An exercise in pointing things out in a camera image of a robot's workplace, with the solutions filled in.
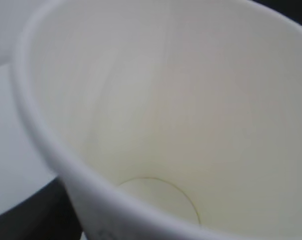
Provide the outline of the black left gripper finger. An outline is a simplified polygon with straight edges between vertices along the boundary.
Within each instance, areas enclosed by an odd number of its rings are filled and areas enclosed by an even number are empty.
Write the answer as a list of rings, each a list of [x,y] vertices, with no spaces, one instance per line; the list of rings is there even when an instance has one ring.
[[[82,232],[58,179],[0,214],[0,240],[79,240]]]

